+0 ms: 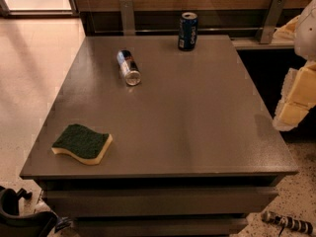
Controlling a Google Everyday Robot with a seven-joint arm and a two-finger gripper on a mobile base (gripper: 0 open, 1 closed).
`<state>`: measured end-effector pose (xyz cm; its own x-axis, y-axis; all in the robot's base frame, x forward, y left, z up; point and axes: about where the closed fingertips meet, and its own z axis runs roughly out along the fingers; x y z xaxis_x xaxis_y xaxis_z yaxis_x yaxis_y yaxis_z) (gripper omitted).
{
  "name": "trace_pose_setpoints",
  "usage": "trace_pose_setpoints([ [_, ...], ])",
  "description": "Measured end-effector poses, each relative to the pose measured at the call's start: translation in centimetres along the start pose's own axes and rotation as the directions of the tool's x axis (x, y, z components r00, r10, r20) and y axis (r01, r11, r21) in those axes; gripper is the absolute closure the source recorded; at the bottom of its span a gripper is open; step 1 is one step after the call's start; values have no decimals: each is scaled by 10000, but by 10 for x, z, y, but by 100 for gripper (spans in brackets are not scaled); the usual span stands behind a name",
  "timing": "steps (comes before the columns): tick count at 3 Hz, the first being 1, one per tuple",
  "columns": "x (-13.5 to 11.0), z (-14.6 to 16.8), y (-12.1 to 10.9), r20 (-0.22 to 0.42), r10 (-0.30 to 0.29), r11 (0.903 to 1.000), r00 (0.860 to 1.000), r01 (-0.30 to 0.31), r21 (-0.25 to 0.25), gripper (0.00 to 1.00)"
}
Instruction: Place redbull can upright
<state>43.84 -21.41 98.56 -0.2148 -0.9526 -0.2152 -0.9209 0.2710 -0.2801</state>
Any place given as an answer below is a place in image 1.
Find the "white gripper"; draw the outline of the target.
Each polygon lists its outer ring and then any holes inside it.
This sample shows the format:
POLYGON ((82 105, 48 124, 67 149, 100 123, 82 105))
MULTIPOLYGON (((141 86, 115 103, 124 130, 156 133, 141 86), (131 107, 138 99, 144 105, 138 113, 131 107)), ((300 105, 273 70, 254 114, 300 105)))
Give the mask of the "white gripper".
POLYGON ((312 0, 300 16, 277 28, 274 38, 294 40, 295 53, 309 60, 298 70, 288 70, 276 106, 273 127, 290 131, 316 106, 316 0, 312 0))

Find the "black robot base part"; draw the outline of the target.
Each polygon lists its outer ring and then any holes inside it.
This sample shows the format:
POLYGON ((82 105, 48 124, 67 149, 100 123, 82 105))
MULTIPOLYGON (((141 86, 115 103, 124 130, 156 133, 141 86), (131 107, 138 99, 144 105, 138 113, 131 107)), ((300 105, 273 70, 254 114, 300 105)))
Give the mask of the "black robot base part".
POLYGON ((20 198, 33 195, 25 189, 15 192, 0 187, 0 237, 47 237, 51 230, 58 232, 71 225, 68 217, 58 217, 52 211, 21 215, 20 198))

